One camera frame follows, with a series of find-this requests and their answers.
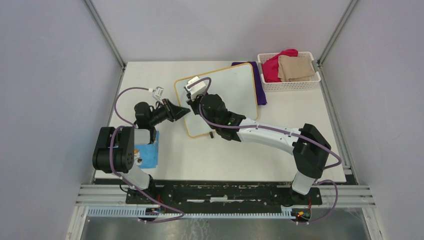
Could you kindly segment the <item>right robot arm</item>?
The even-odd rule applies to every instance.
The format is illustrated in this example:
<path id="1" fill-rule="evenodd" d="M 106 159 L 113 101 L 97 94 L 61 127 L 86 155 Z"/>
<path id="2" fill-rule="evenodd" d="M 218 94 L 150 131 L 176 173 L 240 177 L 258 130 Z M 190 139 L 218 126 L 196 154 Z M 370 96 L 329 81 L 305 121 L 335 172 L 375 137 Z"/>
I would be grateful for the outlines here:
<path id="1" fill-rule="evenodd" d="M 229 111 L 217 94 L 187 95 L 187 104 L 195 115 L 227 141 L 256 143 L 282 150 L 293 156 L 297 168 L 289 199 L 302 204 L 325 170 L 331 145 L 312 124 L 301 128 L 277 127 L 261 124 L 242 114 Z"/>

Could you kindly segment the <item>yellow framed whiteboard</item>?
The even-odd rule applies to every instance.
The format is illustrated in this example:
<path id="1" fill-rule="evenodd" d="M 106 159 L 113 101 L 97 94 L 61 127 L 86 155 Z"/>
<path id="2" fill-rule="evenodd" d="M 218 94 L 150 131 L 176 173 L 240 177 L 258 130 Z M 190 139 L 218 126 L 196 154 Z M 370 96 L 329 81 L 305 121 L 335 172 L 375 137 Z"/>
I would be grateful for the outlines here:
<path id="1" fill-rule="evenodd" d="M 211 85 L 208 89 L 208 93 L 218 94 L 229 111 L 244 115 L 253 120 L 258 119 L 259 109 L 254 72 L 251 64 L 243 63 L 177 80 L 174 83 L 174 89 L 178 103 L 181 107 L 191 109 L 187 104 L 187 92 L 184 87 L 188 84 L 188 81 L 195 76 L 200 78 L 211 78 Z M 185 115 L 183 120 L 186 132 L 191 138 L 208 135 L 209 132 L 214 131 L 199 115 L 194 115 L 193 111 Z"/>

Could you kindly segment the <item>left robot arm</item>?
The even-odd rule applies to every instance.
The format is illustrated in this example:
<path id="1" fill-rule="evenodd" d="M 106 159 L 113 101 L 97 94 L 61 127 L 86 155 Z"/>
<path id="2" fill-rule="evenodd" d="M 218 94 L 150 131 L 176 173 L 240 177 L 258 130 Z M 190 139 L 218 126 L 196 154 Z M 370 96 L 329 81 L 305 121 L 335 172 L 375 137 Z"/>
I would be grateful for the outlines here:
<path id="1" fill-rule="evenodd" d="M 191 112 L 189 108 L 173 104 L 165 98 L 156 107 L 147 102 L 134 106 L 136 126 L 101 127 L 92 155 L 95 170 L 127 180 L 139 188 L 138 197 L 145 204 L 153 203 L 157 190 L 152 187 L 153 178 L 137 166 L 140 153 L 136 145 L 153 146 L 157 137 L 156 125 L 167 120 L 175 122 Z"/>

